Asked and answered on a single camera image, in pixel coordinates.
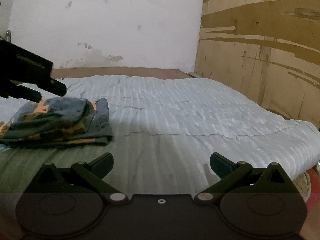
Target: folded cloth stack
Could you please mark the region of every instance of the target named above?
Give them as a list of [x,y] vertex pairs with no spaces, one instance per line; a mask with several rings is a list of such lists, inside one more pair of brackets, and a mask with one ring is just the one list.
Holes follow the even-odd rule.
[[107,145],[112,139],[108,101],[58,97],[23,105],[8,123],[0,123],[0,144],[51,148]]

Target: brown bed board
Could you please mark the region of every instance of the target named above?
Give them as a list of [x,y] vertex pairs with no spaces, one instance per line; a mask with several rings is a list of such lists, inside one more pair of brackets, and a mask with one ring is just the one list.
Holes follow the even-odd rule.
[[192,78],[178,69],[141,68],[141,67],[83,67],[53,69],[51,77],[56,78],[82,78],[105,75],[126,75],[129,77],[154,77],[159,79]]

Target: folded shirt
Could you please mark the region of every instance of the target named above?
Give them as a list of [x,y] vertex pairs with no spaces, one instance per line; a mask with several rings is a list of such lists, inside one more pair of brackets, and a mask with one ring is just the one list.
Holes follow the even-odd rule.
[[107,145],[112,139],[108,101],[104,98],[51,98],[23,105],[7,124],[0,123],[0,144],[48,148]]

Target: folded clothing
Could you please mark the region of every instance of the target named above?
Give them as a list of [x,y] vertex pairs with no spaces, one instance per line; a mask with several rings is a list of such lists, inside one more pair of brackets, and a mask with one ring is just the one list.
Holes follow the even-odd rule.
[[79,144],[107,145],[112,139],[108,101],[58,97],[24,104],[0,123],[0,144],[50,148]]

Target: screw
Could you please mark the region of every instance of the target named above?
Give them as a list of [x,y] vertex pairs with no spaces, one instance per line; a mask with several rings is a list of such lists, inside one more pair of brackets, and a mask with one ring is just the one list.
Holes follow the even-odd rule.
[[113,201],[122,201],[125,199],[125,194],[123,193],[113,193],[110,195],[110,199]]
[[158,199],[158,203],[159,203],[159,204],[165,204],[165,203],[166,203],[166,200],[165,200],[165,199]]
[[202,201],[209,201],[213,199],[213,195],[211,193],[203,192],[198,194],[198,199]]

